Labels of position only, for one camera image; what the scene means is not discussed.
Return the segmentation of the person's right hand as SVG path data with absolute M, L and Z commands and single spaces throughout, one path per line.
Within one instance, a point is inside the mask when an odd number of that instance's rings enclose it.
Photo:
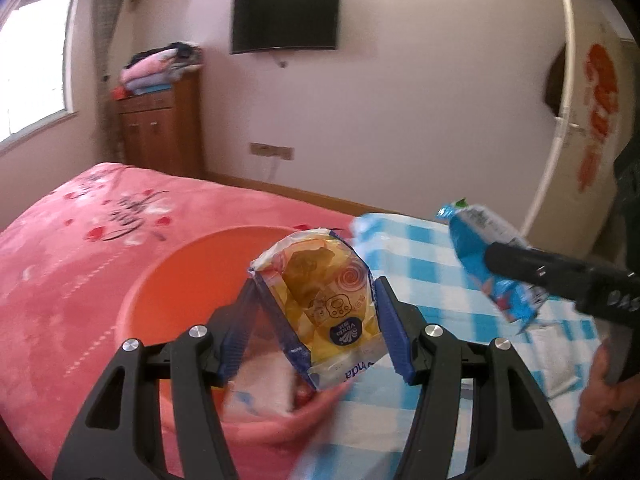
M 582 443 L 604 436 L 611 427 L 613 413 L 631 408 L 639 400 L 639 375 L 612 386 L 606 383 L 611 361 L 610 347 L 610 341 L 605 339 L 597 348 L 586 388 L 580 395 L 576 434 Z

